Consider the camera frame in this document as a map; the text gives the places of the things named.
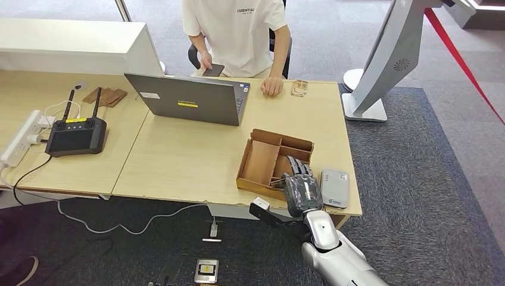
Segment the person's left hand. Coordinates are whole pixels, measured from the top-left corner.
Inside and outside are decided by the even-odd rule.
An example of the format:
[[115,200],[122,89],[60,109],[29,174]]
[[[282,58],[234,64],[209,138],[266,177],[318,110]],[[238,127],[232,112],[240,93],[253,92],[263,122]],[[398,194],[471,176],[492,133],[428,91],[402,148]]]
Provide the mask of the person's left hand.
[[262,82],[260,89],[264,95],[277,96],[283,90],[284,78],[269,76]]

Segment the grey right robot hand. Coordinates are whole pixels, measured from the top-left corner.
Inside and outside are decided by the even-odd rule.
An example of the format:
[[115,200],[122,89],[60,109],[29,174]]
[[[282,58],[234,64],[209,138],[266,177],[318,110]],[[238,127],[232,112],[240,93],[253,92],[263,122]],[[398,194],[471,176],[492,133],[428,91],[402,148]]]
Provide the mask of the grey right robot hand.
[[287,156],[287,159],[292,174],[284,172],[270,186],[283,189],[289,214],[292,217],[302,217],[304,213],[322,210],[322,192],[310,166],[293,156]]

